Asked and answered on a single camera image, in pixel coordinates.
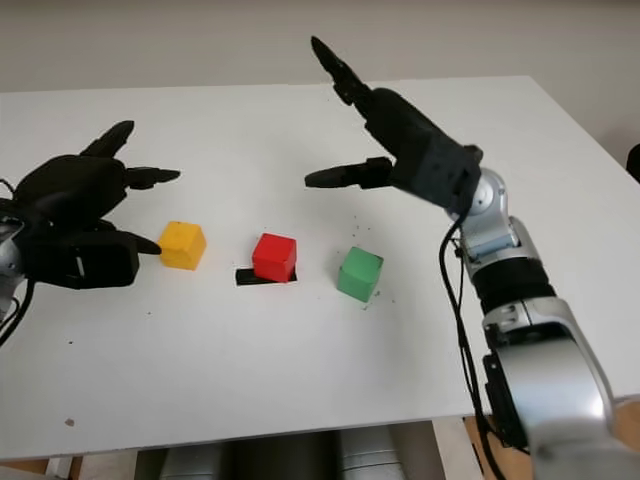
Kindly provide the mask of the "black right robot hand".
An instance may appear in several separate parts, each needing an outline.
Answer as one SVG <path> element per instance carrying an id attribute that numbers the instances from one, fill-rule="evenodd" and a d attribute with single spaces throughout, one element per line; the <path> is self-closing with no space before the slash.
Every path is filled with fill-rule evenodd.
<path id="1" fill-rule="evenodd" d="M 409 136 L 437 128 L 415 106 L 397 92 L 387 88 L 370 88 L 316 36 L 311 38 L 312 50 L 323 69 L 333 80 L 333 89 L 340 100 L 354 107 L 365 120 L 365 129 L 389 154 L 396 157 L 401 143 Z M 310 188 L 344 188 L 358 185 L 363 189 L 386 187 L 393 169 L 391 160 L 375 157 L 363 163 L 331 167 L 305 176 Z"/>

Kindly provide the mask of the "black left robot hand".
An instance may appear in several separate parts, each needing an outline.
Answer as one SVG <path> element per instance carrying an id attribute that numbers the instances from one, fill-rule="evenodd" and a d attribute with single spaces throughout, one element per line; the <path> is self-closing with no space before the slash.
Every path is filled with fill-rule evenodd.
<path id="1" fill-rule="evenodd" d="M 1 203 L 1 257 L 26 260 L 42 246 L 94 250 L 105 257 L 122 249 L 133 258 L 157 256 L 160 247 L 122 231 L 105 216 L 130 190 L 150 190 L 177 180 L 181 172 L 159 167 L 129 167 L 118 158 L 135 122 L 112 125 L 75 154 L 62 154 L 29 172 Z"/>

